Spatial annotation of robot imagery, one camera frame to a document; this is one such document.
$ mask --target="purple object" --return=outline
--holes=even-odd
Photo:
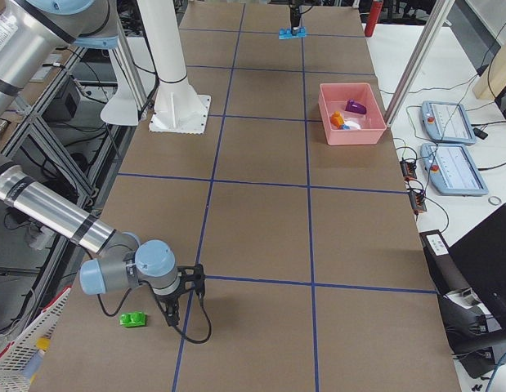
[[[355,100],[348,100],[345,110],[347,112],[353,112],[353,113],[358,113],[358,114],[366,114],[367,113],[367,108],[364,107],[362,104],[359,104]]]

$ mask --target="green block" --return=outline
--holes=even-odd
[[[120,325],[125,328],[144,327],[146,325],[146,314],[144,312],[121,314]]]

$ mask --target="black monitor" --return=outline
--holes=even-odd
[[[483,304],[506,328],[506,203],[450,247]]]

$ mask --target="white table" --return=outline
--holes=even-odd
[[[394,92],[396,90],[396,85],[400,81],[421,32],[422,27],[419,26],[379,24],[374,31],[374,36],[367,38],[385,105],[390,102],[392,94],[384,91]],[[476,75],[476,71],[455,35],[450,28],[444,27],[434,42],[428,58],[423,63],[411,91],[417,91],[425,87],[453,87],[469,81],[474,75]],[[406,145],[413,148],[419,155],[419,146],[425,140],[420,140],[414,136],[414,130],[410,125],[405,108],[409,105],[421,105],[425,100],[459,102],[462,97],[464,97],[462,104],[466,109],[477,108],[489,101],[478,100],[473,95],[472,86],[476,81],[477,78],[472,80],[469,89],[469,83],[465,83],[463,86],[451,90],[410,93],[396,121],[392,124],[393,135],[404,140]],[[409,111],[417,135],[428,138],[421,126],[419,108],[410,108]],[[504,120],[503,115],[494,104],[470,111],[468,116],[471,123],[490,123]],[[489,137],[485,140],[478,139],[475,145],[468,147],[478,167],[491,167],[506,161],[506,124],[488,126],[486,132]],[[403,141],[398,139],[395,140],[395,144],[396,147],[404,145]],[[399,156],[403,152],[404,150],[400,149],[398,151]],[[414,157],[414,154],[405,151],[405,156],[410,158]],[[427,176],[425,171],[423,169],[417,170],[417,174],[419,180],[426,184]],[[486,196],[442,196],[432,185],[427,188],[427,196],[440,203],[449,214],[449,227],[443,234],[449,245],[455,243],[497,208],[489,203],[488,198],[490,196],[497,196],[501,198],[503,203],[506,202],[506,166],[491,171],[482,171],[481,174],[489,188],[489,194]],[[443,211],[429,201],[427,201],[427,208],[428,212],[419,215],[418,231],[443,229],[446,225],[446,216]],[[458,362],[455,363],[455,366],[462,390],[469,391],[475,384],[484,384],[484,381],[471,379]],[[506,365],[503,365],[498,371],[492,390],[493,392],[506,392]]]

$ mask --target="yellow object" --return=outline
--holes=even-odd
[[[50,344],[51,344],[51,341],[49,339],[47,339],[46,337],[39,337],[36,342],[37,349],[44,350],[44,351],[47,351]]]
[[[334,112],[334,114],[331,116],[331,123],[338,128],[341,128],[342,125],[345,123],[343,121],[343,117],[340,114],[340,112]]]

